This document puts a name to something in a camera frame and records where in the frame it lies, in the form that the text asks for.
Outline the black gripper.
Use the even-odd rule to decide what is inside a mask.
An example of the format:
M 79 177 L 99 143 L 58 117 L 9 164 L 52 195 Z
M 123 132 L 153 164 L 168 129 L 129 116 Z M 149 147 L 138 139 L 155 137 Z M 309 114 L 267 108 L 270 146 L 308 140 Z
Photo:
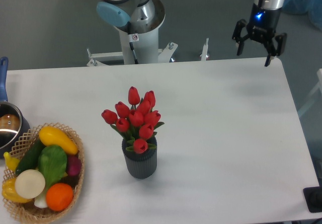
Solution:
M 264 44 L 268 53 L 265 66 L 269 66 L 275 56 L 280 56 L 285 50 L 287 40 L 287 33 L 275 34 L 280 14 L 281 9 L 262 9 L 253 4 L 249 22 L 244 19 L 237 21 L 232 35 L 232 40 L 237 43 L 237 56 L 242 54 L 245 41 L 249 38 Z M 245 27 L 247 34 L 241 36 Z

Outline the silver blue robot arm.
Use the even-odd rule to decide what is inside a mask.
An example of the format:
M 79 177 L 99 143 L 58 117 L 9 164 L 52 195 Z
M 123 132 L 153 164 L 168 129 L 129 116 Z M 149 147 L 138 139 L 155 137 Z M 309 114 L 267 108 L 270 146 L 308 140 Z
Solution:
M 287 34 L 276 32 L 284 0 L 254 0 L 250 19 L 237 21 L 232 39 L 241 55 L 245 41 L 262 44 L 267 51 L 265 66 L 284 52 Z M 160 0 L 101 0 L 96 7 L 100 18 L 119 32 L 124 64 L 171 62 L 177 44 L 158 48 L 158 29 L 165 20 Z

